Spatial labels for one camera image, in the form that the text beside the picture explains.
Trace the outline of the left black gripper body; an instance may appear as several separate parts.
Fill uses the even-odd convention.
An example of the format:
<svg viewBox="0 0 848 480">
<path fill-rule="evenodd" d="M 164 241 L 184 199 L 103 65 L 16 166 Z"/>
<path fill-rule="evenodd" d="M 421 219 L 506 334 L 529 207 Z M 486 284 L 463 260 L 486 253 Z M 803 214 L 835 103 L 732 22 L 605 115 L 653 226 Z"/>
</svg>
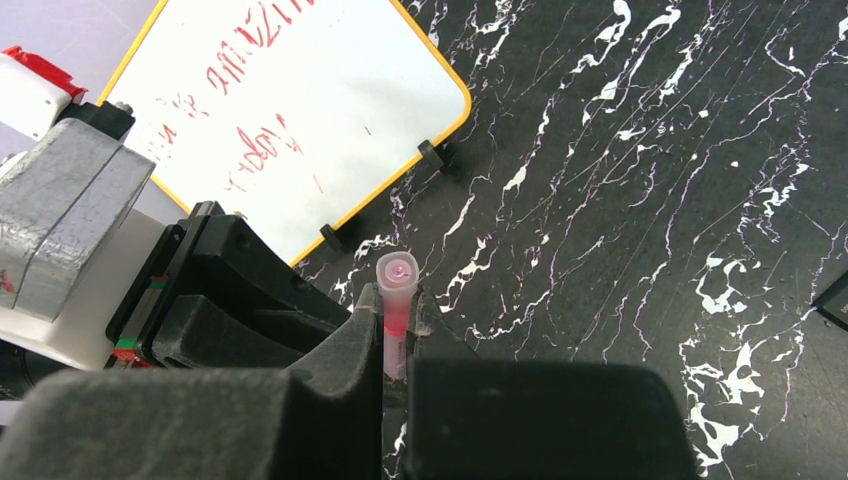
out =
<svg viewBox="0 0 848 480">
<path fill-rule="evenodd" d="M 214 201 L 167 226 L 105 329 L 110 368 L 285 368 L 349 317 Z"/>
</svg>

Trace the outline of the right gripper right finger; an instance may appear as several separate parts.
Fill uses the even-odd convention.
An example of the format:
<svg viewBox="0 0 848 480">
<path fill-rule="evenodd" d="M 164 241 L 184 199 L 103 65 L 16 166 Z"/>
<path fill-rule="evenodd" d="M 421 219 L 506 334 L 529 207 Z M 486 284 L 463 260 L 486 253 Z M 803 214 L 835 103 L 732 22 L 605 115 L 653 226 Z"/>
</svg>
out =
<svg viewBox="0 0 848 480">
<path fill-rule="evenodd" d="M 412 307 L 408 479 L 693 479 L 673 395 L 634 365 L 479 356 L 434 295 Z"/>
</svg>

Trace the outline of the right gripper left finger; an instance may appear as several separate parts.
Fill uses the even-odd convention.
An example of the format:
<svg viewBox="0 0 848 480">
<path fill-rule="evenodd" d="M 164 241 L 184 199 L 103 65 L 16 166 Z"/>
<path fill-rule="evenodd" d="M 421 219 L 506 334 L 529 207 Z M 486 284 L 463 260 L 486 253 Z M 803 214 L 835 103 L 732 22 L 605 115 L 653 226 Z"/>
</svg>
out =
<svg viewBox="0 0 848 480">
<path fill-rule="evenodd" d="M 1 437 L 5 479 L 377 479 L 382 303 L 289 367 L 63 371 Z"/>
</svg>

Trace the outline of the small pink pen cap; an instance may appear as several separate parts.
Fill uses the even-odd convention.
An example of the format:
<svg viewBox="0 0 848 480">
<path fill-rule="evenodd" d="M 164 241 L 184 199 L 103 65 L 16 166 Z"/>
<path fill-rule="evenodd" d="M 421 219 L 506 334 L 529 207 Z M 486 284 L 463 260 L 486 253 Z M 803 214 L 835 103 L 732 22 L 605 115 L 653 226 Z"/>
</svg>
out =
<svg viewBox="0 0 848 480">
<path fill-rule="evenodd" d="M 382 298 L 384 328 L 392 336 L 404 336 L 407 332 L 419 278 L 418 262 L 409 252 L 388 253 L 377 261 L 376 280 Z"/>
</svg>

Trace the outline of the pink pen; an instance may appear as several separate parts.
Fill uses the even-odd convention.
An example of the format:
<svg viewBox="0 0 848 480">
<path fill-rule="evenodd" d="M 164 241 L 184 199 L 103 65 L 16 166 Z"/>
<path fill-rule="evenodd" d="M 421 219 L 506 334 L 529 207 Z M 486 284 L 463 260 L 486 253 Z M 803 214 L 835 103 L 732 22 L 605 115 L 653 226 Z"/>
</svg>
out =
<svg viewBox="0 0 848 480">
<path fill-rule="evenodd" d="M 383 372 L 393 381 L 406 378 L 407 332 L 407 326 L 384 329 Z"/>
</svg>

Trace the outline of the black green highlighter pen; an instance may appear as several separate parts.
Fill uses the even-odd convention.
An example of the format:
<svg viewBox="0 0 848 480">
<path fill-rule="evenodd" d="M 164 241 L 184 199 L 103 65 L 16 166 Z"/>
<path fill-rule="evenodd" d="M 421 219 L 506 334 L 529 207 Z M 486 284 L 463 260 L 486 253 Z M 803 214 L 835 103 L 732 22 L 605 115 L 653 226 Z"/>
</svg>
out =
<svg viewBox="0 0 848 480">
<path fill-rule="evenodd" d="M 845 272 L 812 303 L 819 314 L 844 331 L 848 329 L 847 282 Z"/>
</svg>

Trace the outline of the yellow framed whiteboard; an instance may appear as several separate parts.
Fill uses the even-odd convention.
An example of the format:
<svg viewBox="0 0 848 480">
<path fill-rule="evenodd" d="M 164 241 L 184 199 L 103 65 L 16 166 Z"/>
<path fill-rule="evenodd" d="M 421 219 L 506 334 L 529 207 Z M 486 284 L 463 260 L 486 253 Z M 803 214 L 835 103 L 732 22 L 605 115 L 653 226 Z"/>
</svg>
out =
<svg viewBox="0 0 848 480">
<path fill-rule="evenodd" d="M 463 79 L 397 1 L 161 1 L 105 87 L 183 208 L 243 214 L 287 263 L 469 117 Z"/>
</svg>

